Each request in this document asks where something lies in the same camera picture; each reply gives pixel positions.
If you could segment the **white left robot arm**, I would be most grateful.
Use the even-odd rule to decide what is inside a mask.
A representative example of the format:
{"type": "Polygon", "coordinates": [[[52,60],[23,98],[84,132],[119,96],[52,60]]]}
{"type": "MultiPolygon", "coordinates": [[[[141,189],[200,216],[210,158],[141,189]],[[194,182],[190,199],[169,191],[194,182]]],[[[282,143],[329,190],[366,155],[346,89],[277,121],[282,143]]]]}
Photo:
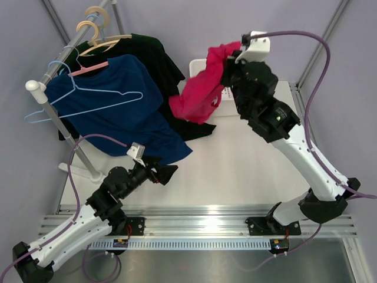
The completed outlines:
{"type": "Polygon", "coordinates": [[[144,182],[166,185],[177,165],[161,165],[147,156],[132,169],[112,168],[97,190],[75,214],[50,233],[32,243],[20,242],[13,249],[14,268],[22,282],[49,282],[60,266],[82,248],[107,235],[128,229],[122,201],[144,182]]]}

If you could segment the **pink t shirt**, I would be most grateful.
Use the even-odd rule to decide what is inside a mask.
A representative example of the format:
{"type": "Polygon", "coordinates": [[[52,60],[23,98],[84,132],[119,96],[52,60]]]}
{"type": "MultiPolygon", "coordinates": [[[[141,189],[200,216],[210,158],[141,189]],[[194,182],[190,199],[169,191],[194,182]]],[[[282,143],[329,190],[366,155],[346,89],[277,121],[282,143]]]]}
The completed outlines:
{"type": "Polygon", "coordinates": [[[191,120],[197,124],[206,122],[221,103],[224,86],[221,78],[227,57],[239,50],[241,43],[234,41],[218,47],[210,47],[206,58],[206,68],[195,77],[187,80],[193,89],[193,109],[191,120]]]}

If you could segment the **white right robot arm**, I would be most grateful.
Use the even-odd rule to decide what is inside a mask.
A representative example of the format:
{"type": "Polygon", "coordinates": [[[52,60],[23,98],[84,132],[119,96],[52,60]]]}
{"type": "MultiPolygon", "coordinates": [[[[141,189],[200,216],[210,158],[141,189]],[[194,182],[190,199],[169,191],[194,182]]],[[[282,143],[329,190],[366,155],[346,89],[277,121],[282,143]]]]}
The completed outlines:
{"type": "Polygon", "coordinates": [[[278,149],[309,184],[302,196],[278,202],[264,218],[249,217],[251,235],[300,235],[301,220],[319,225],[340,216],[361,183],[339,173],[305,135],[305,128],[292,108],[274,97],[277,77],[264,62],[247,62],[229,56],[221,83],[230,87],[242,120],[266,143],[278,149]]]}

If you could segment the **light blue wire hanger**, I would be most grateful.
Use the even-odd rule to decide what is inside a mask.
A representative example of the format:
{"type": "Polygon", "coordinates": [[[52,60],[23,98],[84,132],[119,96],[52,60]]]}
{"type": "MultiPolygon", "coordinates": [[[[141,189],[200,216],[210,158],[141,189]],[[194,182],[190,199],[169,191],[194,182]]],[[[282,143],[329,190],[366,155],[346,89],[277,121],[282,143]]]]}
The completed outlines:
{"type": "MultiPolygon", "coordinates": [[[[72,90],[70,90],[69,92],[67,92],[66,94],[64,94],[62,97],[60,97],[60,98],[56,99],[55,101],[53,101],[52,104],[55,104],[56,102],[63,100],[64,98],[68,97],[70,94],[72,94],[76,90],[89,91],[89,92],[99,92],[99,93],[111,93],[111,94],[117,94],[117,95],[120,95],[120,96],[125,96],[127,94],[139,94],[140,95],[138,98],[135,98],[135,99],[132,99],[132,100],[126,100],[126,101],[123,101],[123,102],[120,102],[120,103],[110,104],[108,106],[97,107],[97,108],[93,108],[93,109],[90,109],[90,110],[85,110],[85,111],[80,111],[80,112],[76,112],[76,113],[72,113],[72,114],[58,116],[59,119],[61,119],[61,118],[67,118],[67,117],[79,116],[79,115],[82,115],[82,114],[87,114],[87,113],[95,112],[95,111],[98,111],[98,110],[104,110],[106,108],[112,108],[112,107],[115,107],[115,106],[120,106],[122,104],[132,103],[132,102],[141,100],[144,97],[144,94],[142,92],[140,92],[140,91],[126,91],[124,93],[121,93],[121,92],[115,91],[115,90],[100,90],[100,89],[79,87],[76,84],[76,82],[74,81],[74,79],[73,79],[73,73],[71,72],[71,69],[68,66],[68,64],[66,64],[66,63],[64,63],[62,61],[53,60],[53,61],[51,61],[48,64],[48,67],[50,67],[53,64],[57,64],[57,63],[62,64],[69,71],[68,75],[70,76],[70,80],[71,80],[71,84],[72,84],[72,90]]],[[[32,80],[30,80],[30,81],[27,81],[27,83],[26,83],[25,86],[27,86],[27,87],[30,86],[31,87],[32,83],[36,83],[36,89],[29,90],[29,92],[32,94],[33,98],[38,103],[39,102],[42,102],[42,104],[47,103],[48,102],[48,98],[47,98],[46,94],[44,93],[45,89],[42,88],[42,83],[40,83],[38,81],[32,81],[32,80]]]]}

